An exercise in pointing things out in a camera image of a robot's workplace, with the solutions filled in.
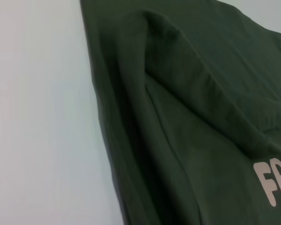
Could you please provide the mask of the dark green printed t-shirt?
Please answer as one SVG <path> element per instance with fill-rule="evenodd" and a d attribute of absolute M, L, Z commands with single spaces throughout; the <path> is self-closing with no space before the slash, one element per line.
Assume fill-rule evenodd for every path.
<path fill-rule="evenodd" d="M 281 33 L 218 0 L 80 0 L 124 225 L 281 225 Z"/>

